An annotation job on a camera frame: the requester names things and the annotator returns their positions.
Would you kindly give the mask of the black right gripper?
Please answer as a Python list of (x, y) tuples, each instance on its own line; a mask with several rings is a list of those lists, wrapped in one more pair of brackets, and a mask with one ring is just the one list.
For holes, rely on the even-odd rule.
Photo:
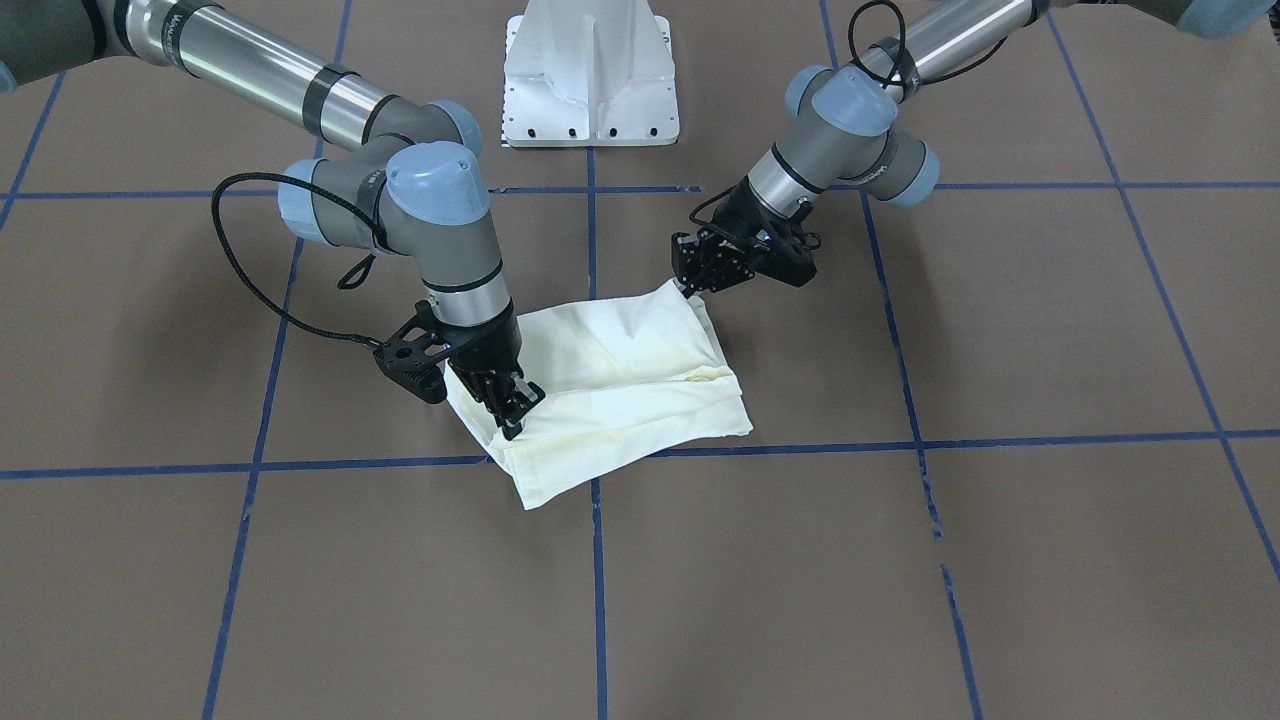
[(428, 404), (445, 400), (442, 368), (448, 365), (472, 400), (495, 406), (495, 425), (507, 439), (524, 429), (524, 416), (547, 392), (527, 380), (518, 365), (520, 334), (515, 305), (480, 325), (451, 325), (436, 318), (426, 300), (388, 341), (374, 350), (389, 379)]

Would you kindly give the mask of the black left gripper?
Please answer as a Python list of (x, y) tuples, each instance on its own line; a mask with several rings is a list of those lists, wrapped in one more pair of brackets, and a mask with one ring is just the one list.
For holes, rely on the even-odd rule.
[(800, 220), (776, 215), (753, 192), (746, 178), (700, 204), (713, 206), (695, 234), (671, 236), (676, 284), (685, 299), (717, 293), (758, 275), (792, 287), (815, 278), (813, 254), (820, 237)]

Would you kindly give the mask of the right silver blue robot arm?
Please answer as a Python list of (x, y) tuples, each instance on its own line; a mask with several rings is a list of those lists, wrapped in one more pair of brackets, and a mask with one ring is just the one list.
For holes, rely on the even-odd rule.
[(425, 404), (460, 396), (513, 439), (541, 391), (520, 361), (479, 129), (453, 102), (415, 102), (335, 61), (340, 3), (285, 3), (319, 29), (307, 51), (216, 1), (3, 4), (3, 238), (51, 241), (88, 263), (127, 231), (219, 254), (230, 214), (280, 219), (293, 249), (401, 260), (410, 318), (384, 340), (291, 315), (296, 332), (361, 347)]

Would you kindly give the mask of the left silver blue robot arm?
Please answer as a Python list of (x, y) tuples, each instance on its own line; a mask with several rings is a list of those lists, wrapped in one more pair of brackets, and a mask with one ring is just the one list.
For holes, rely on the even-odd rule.
[(900, 129), (899, 109), (923, 88), (989, 60), (1051, 1), (942, 1), (915, 20), (884, 3), (892, 35), (854, 51), (841, 67), (813, 65), (790, 81), (788, 129), (735, 186), (690, 213), (691, 233), (671, 240), (675, 287), (721, 292), (763, 275), (792, 287), (815, 277), (822, 240), (805, 228), (819, 196), (838, 184), (900, 208), (922, 202), (940, 159)]

